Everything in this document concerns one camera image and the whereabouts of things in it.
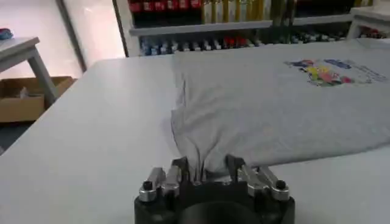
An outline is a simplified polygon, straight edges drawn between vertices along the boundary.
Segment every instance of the cardboard box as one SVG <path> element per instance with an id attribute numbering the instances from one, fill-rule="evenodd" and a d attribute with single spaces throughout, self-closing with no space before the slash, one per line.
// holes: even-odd
<path id="1" fill-rule="evenodd" d="M 72 77 L 53 77 L 61 96 L 74 82 Z M 23 88 L 28 96 L 20 98 Z M 3 79 L 0 81 L 0 122 L 35 121 L 46 110 L 43 90 L 36 78 Z"/>

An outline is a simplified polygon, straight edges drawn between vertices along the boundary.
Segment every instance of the wall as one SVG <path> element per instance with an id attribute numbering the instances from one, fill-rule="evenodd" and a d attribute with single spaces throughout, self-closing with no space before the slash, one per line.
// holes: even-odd
<path id="1" fill-rule="evenodd" d="M 55 0 L 0 0 L 0 27 L 10 28 L 16 37 L 39 37 L 37 48 L 51 76 L 81 76 Z M 24 62 L 2 72 L 0 79 L 32 76 Z"/>
<path id="2" fill-rule="evenodd" d="M 87 67 L 125 57 L 112 0 L 65 0 Z"/>
<path id="3" fill-rule="evenodd" d="M 98 60 L 124 57 L 112 0 L 64 2 L 87 67 Z M 37 48 L 51 76 L 82 75 L 55 0 L 0 0 L 0 27 L 9 27 L 16 37 L 39 37 Z M 32 76 L 24 62 L 2 72 L 0 79 Z"/>

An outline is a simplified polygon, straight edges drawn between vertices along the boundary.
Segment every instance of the white table surface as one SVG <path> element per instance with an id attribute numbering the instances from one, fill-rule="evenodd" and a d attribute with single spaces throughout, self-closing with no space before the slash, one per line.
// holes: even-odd
<path id="1" fill-rule="evenodd" d="M 179 156 L 171 56 L 101 61 L 0 156 L 0 223 L 128 224 L 153 166 Z M 390 150 L 273 167 L 297 224 L 388 223 Z"/>

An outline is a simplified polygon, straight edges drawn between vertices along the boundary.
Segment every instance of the floor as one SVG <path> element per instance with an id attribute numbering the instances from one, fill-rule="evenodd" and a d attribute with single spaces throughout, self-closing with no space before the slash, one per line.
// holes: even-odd
<path id="1" fill-rule="evenodd" d="M 0 124 L 0 155 L 1 151 L 7 150 L 33 122 Z"/>

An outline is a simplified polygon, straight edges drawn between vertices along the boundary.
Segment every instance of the colorful print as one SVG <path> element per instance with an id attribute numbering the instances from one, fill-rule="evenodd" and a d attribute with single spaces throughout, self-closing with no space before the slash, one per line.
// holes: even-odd
<path id="1" fill-rule="evenodd" d="M 285 62 L 308 75 L 308 82 L 316 86 L 336 86 L 343 83 L 370 84 L 386 82 L 387 77 L 351 60 L 301 60 Z"/>

